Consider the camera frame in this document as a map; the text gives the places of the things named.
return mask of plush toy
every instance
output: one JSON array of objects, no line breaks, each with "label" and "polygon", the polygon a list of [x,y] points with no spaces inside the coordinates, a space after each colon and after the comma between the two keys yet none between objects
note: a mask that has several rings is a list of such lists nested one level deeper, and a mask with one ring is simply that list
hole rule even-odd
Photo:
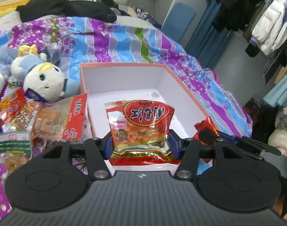
[{"label": "plush toy", "polygon": [[25,96],[39,102],[56,102],[79,93],[79,84],[66,79],[59,67],[37,56],[36,45],[21,46],[11,65],[12,75],[23,82]]}]

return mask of bedspread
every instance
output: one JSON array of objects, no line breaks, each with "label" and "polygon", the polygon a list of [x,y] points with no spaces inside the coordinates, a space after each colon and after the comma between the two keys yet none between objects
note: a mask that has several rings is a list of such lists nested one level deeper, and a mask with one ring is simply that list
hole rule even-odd
[{"label": "bedspread", "polygon": [[[202,69],[196,58],[187,55],[179,44],[158,30],[64,17],[26,22],[11,30],[0,31],[0,47],[36,44],[40,53],[53,42],[61,46],[60,68],[67,77],[77,81],[81,63],[166,64],[192,90],[222,132],[236,136],[251,135],[251,118],[233,95],[223,88],[218,76],[210,69]],[[0,164],[0,177],[3,172]],[[0,219],[10,210],[0,186]]]}]

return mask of red foil wrapper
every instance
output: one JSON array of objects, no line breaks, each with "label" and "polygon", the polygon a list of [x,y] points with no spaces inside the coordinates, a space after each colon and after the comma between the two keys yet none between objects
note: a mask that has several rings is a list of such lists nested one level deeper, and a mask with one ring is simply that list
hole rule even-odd
[{"label": "red foil wrapper", "polygon": [[[197,133],[193,136],[194,139],[196,140],[199,140],[202,144],[206,144],[206,143],[203,143],[200,139],[199,139],[199,133],[202,131],[202,130],[209,130],[211,131],[212,133],[214,133],[215,135],[219,136],[216,128],[215,128],[215,125],[214,123],[212,122],[212,119],[209,117],[207,117],[205,120],[203,120],[202,122],[199,122],[195,125],[195,128],[197,129]],[[210,158],[206,158],[206,159],[203,159],[206,163],[209,163],[212,159]]]}]

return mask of red oval logo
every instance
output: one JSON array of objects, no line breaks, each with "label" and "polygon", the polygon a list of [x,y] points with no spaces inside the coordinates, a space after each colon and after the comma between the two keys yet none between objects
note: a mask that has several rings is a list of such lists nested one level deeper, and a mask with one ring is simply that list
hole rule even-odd
[{"label": "red oval logo", "polygon": [[7,108],[7,117],[13,117],[20,113],[22,104],[20,100],[13,101]]},{"label": "red oval logo", "polygon": [[159,123],[170,113],[170,109],[161,102],[135,100],[124,108],[126,118],[139,126],[151,126]]}]

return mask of purple label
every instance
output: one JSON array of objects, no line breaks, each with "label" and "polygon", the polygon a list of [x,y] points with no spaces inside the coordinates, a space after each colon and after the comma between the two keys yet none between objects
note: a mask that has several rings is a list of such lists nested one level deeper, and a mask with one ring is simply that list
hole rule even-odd
[{"label": "purple label", "polygon": [[32,98],[36,102],[47,102],[40,94],[35,92],[34,90],[28,88],[26,92],[24,93],[24,96],[27,98]]}]

